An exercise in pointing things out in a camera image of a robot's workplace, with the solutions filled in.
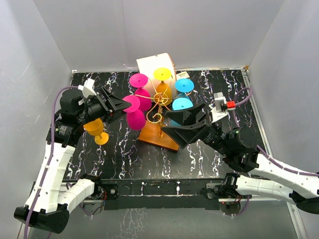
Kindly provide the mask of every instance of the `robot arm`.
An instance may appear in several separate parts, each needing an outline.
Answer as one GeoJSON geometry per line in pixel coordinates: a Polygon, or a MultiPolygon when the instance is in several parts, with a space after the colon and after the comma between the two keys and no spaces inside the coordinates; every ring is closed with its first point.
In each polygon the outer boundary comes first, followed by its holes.
{"type": "Polygon", "coordinates": [[[47,136],[44,160],[34,188],[24,206],[16,208],[14,217],[23,223],[31,205],[36,203],[31,212],[29,225],[54,233],[61,233],[69,219],[69,214],[86,197],[97,195],[100,178],[83,175],[72,188],[59,196],[59,189],[66,167],[72,157],[79,138],[84,132],[83,125],[98,118],[111,123],[124,115],[123,109],[130,103],[116,98],[104,87],[98,92],[93,90],[94,80],[87,80],[84,86],[63,92],[60,99],[61,110],[55,114],[54,142],[51,142],[51,128],[47,136]],[[53,157],[48,160],[53,147],[53,157]]]}
{"type": "Polygon", "coordinates": [[[265,179],[228,173],[223,185],[215,186],[213,190],[207,188],[206,191],[217,198],[237,195],[276,198],[296,204],[303,211],[319,214],[319,174],[317,176],[277,160],[269,160],[260,153],[256,136],[247,126],[222,132],[218,123],[234,109],[235,103],[226,102],[222,93],[214,94],[214,98],[215,107],[205,113],[202,110],[205,104],[183,111],[166,112],[166,117],[181,126],[164,126],[162,130],[181,148],[200,139],[224,155],[224,162],[233,170],[265,179]]]}

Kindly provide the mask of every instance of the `wooden block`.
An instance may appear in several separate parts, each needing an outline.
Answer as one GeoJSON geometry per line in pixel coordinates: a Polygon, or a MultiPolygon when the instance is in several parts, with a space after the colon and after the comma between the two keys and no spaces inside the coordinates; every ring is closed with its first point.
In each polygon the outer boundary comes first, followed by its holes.
{"type": "Polygon", "coordinates": [[[167,148],[169,150],[178,151],[178,145],[175,143],[166,133],[162,131],[162,134],[159,133],[160,124],[159,123],[150,123],[146,121],[146,125],[142,128],[141,134],[139,136],[139,141],[150,143],[159,147],[167,148]]]}

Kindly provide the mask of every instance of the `marble tabletop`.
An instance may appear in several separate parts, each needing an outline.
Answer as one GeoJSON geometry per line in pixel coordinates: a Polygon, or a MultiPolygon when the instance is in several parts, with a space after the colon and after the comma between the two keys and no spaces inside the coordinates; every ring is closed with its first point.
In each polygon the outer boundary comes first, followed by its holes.
{"type": "MultiPolygon", "coordinates": [[[[137,72],[75,73],[72,85],[82,85],[88,78],[95,80],[95,88],[104,86],[119,98],[136,90],[129,78],[137,72]]],[[[240,70],[188,71],[195,88],[190,98],[194,105],[213,103],[213,93],[222,92],[227,101],[245,87],[240,70]]],[[[240,125],[253,128],[258,144],[263,147],[256,117],[250,102],[236,109],[240,125]]],[[[235,127],[231,117],[222,120],[224,132],[235,127]]],[[[102,179],[189,179],[223,178],[232,170],[222,161],[214,149],[201,141],[178,152],[138,141],[139,131],[128,127],[125,117],[105,125],[109,134],[107,144],[99,146],[87,133],[80,138],[76,151],[67,167],[64,179],[78,179],[84,173],[100,175],[102,179]]]]}

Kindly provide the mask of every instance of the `wooden stand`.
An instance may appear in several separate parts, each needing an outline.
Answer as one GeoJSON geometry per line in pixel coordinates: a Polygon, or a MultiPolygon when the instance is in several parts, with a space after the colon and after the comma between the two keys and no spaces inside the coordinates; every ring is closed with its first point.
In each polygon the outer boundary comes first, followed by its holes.
{"type": "Polygon", "coordinates": [[[150,123],[146,121],[146,125],[142,128],[139,141],[150,143],[169,150],[178,151],[178,145],[160,129],[159,123],[150,123]]]}

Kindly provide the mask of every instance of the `marble surface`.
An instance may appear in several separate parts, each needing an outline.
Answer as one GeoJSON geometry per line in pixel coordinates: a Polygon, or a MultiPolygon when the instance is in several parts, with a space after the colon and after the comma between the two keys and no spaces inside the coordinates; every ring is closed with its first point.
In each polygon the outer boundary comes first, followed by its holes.
{"type": "MultiPolygon", "coordinates": [[[[136,72],[76,73],[72,85],[83,84],[86,79],[95,80],[95,87],[104,86],[117,97],[123,98],[136,90],[128,82],[136,72]]],[[[240,70],[188,71],[195,84],[190,95],[194,105],[213,102],[213,93],[223,92],[227,101],[243,87],[240,70]]],[[[252,127],[263,146],[256,118],[250,102],[236,109],[240,125],[252,127]]],[[[235,127],[232,118],[223,119],[223,131],[235,127]]],[[[178,152],[138,141],[139,131],[131,130],[125,117],[105,125],[109,142],[96,145],[92,136],[84,133],[67,167],[64,179],[78,179],[84,173],[100,175],[102,179],[169,179],[169,178],[223,178],[232,170],[215,150],[198,141],[178,152]]]]}

